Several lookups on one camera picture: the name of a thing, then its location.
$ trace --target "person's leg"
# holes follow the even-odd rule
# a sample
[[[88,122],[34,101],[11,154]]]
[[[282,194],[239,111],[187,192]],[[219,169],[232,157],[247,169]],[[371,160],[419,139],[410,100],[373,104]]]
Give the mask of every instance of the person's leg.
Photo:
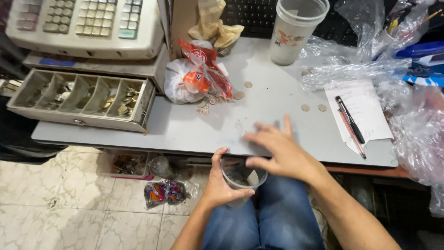
[[[214,209],[206,225],[202,250],[254,250],[259,247],[256,212],[251,199],[243,206]]]
[[[261,246],[324,249],[302,182],[269,175],[258,194]]]

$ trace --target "cash register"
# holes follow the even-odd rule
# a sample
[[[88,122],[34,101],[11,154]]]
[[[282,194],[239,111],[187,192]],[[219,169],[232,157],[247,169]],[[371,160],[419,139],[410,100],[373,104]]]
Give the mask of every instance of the cash register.
[[[163,44],[156,0],[15,0],[6,29],[19,47],[96,59],[151,59]]]
[[[6,34],[33,50],[23,62],[32,70],[9,110],[145,131],[169,62],[156,0],[16,0]]]

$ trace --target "black keyboard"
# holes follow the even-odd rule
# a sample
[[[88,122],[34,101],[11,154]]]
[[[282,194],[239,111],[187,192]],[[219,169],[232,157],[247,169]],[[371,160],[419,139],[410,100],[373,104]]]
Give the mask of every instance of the black keyboard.
[[[241,36],[268,38],[273,33],[278,0],[226,0],[221,19],[226,25],[244,26]],[[356,46],[357,35],[350,24],[333,10],[336,1],[330,1],[330,11],[314,30],[313,35],[326,40],[335,40],[342,45]]]

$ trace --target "clear plastic cup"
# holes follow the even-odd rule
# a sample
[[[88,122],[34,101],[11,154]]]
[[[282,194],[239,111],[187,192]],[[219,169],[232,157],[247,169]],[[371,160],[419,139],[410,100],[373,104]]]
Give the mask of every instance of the clear plastic cup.
[[[294,63],[329,9],[328,0],[279,0],[271,37],[271,60],[278,65]]]
[[[268,177],[268,172],[262,169],[247,168],[245,166],[245,158],[223,158],[221,162],[222,174],[225,182],[232,189],[253,189],[256,191],[260,185],[262,185]],[[240,207],[249,198],[240,198],[232,202],[228,202],[230,207]]]

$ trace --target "red pen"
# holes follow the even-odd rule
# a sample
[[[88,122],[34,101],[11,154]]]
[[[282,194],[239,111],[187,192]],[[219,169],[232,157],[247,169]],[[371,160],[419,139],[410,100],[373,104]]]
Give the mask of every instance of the red pen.
[[[350,135],[352,136],[353,140],[355,141],[356,146],[358,147],[358,150],[359,150],[359,152],[360,152],[360,155],[362,156],[362,158],[363,158],[364,160],[366,160],[367,157],[365,156],[364,150],[362,149],[361,144],[358,142],[358,139],[356,138],[355,134],[353,134],[353,131],[352,131],[352,129],[350,128],[349,123],[346,121],[346,119],[345,119],[345,117],[344,117],[344,114],[342,114],[342,112],[341,112],[340,109],[338,109],[338,111],[339,111],[339,114],[340,114],[341,117],[342,117],[342,120],[343,120],[344,123],[345,123],[345,126],[346,126],[347,129],[349,130]]]

